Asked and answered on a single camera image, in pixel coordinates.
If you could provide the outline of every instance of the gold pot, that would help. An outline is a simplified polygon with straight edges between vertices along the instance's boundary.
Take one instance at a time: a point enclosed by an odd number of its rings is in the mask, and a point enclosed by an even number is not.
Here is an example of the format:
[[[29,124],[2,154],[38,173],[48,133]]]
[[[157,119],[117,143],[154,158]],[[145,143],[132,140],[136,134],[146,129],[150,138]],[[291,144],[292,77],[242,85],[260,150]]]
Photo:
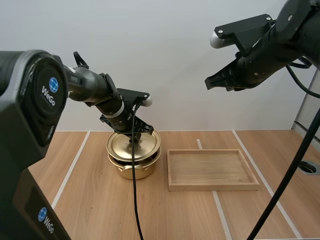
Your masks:
[[[152,174],[156,169],[156,161],[159,159],[161,155],[161,147],[159,147],[158,151],[144,159],[143,161],[139,161],[134,166],[135,169],[135,179],[143,179],[150,174]],[[125,179],[132,180],[132,165],[128,162],[121,162],[117,159],[114,159],[110,154],[108,154],[109,160],[115,165],[116,171],[119,175]]]
[[[113,133],[106,143],[106,150],[116,160],[132,162],[132,143],[130,139],[118,133]],[[160,148],[161,137],[159,132],[153,130],[150,135],[142,133],[139,142],[134,143],[134,161],[143,161],[154,155]]]

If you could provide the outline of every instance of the wooden tray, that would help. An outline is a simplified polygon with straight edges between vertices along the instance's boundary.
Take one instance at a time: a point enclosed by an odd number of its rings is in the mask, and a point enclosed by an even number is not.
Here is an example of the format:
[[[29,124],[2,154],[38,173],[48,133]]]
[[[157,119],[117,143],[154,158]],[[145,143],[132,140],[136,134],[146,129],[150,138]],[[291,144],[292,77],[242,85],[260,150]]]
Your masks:
[[[167,151],[169,191],[258,190],[259,182],[239,149]]]

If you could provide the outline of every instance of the white wall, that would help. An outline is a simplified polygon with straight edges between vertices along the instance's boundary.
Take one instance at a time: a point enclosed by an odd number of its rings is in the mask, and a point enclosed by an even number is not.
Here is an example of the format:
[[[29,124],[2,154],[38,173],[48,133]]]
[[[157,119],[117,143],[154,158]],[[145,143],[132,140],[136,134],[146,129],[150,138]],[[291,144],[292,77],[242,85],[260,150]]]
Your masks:
[[[268,13],[284,0],[1,1],[1,50],[43,49],[74,67],[79,51],[118,88],[148,92],[138,116],[158,130],[290,129],[304,98],[286,70],[241,92],[206,90],[204,80],[234,59],[213,49],[216,26]],[[297,71],[309,85],[315,69]],[[101,130],[97,109],[69,100],[58,130]]]

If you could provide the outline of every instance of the wooden table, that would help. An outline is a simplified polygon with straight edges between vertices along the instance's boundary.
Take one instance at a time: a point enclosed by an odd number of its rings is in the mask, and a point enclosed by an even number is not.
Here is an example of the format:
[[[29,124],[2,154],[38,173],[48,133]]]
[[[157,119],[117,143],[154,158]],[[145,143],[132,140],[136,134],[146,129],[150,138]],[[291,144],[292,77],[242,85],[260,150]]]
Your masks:
[[[110,134],[90,132],[58,198],[60,185],[86,132],[56,132],[46,158],[30,167],[49,202],[52,203],[55,197],[58,199],[54,210],[72,239],[139,239],[132,181],[120,177],[107,159],[106,142]],[[137,181],[138,212],[146,240],[245,239],[302,141],[293,130],[172,131],[160,134],[162,154],[156,170],[151,176]],[[241,149],[260,189],[169,192],[167,149],[198,149],[197,140],[203,149]],[[312,146],[305,158],[320,164],[320,153]],[[280,203],[282,212],[278,206],[274,208],[257,239],[320,238],[320,176],[297,171]]]

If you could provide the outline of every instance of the black cable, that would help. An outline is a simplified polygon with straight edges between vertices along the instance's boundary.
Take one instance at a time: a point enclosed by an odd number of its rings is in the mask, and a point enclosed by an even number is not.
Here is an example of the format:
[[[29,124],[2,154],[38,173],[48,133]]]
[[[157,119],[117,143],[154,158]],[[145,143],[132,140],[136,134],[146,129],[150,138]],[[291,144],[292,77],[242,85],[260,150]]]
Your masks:
[[[318,112],[316,113],[316,115],[315,115],[315,117],[309,127],[309,130],[306,132],[306,135],[305,135],[298,151],[296,152],[292,163],[290,164],[288,170],[286,171],[280,185],[278,186],[277,190],[275,191],[273,197],[271,198],[271,201],[269,202],[268,206],[265,208],[265,210],[264,210],[263,214],[261,215],[261,217],[259,218],[258,222],[254,226],[254,229],[252,230],[252,232],[248,236],[247,240],[253,240],[256,237],[257,233],[259,232],[259,230],[261,229],[261,227],[265,223],[267,217],[269,216],[271,211],[274,209],[279,198],[281,197],[282,193],[284,192],[288,183],[290,182],[292,176],[294,175],[295,171],[297,170],[300,161],[304,157],[312,139],[314,138],[314,136],[319,128],[319,125],[320,125],[320,108],[319,108]]]
[[[308,59],[306,59],[305,57],[301,56],[298,59],[303,64],[291,62],[289,65],[291,67],[295,67],[295,68],[298,68],[298,69],[309,69],[312,66],[312,63]]]
[[[137,185],[136,185],[136,169],[135,169],[135,116],[136,112],[139,108],[139,105],[135,105],[133,114],[132,114],[132,181],[133,181],[133,199],[134,199],[134,213],[135,213],[135,220],[136,225],[138,227],[139,236],[141,240],[144,240],[144,237],[142,235],[140,222],[139,222],[139,216],[138,216],[138,206],[137,206]]]
[[[290,75],[291,75],[291,77],[293,78],[293,80],[295,81],[295,83],[296,83],[303,91],[305,91],[307,94],[309,94],[309,95],[311,95],[311,96],[313,96],[313,97],[315,97],[315,98],[317,98],[317,99],[320,99],[320,94],[315,93],[315,92],[313,92],[313,91],[310,91],[308,88],[306,88],[306,87],[302,84],[302,82],[300,82],[300,80],[297,78],[297,76],[295,75],[294,71],[292,70],[292,68],[291,68],[289,65],[287,65],[287,66],[285,66],[285,67],[286,67],[286,69],[288,70],[288,72],[290,73]]]
[[[308,129],[305,127],[305,126],[303,126],[300,122],[298,122],[298,121],[294,121],[294,123],[295,124],[297,124],[300,128],[302,128],[304,131],[308,131]],[[314,136],[313,137],[318,143],[320,143],[320,139],[317,137],[317,136]]]

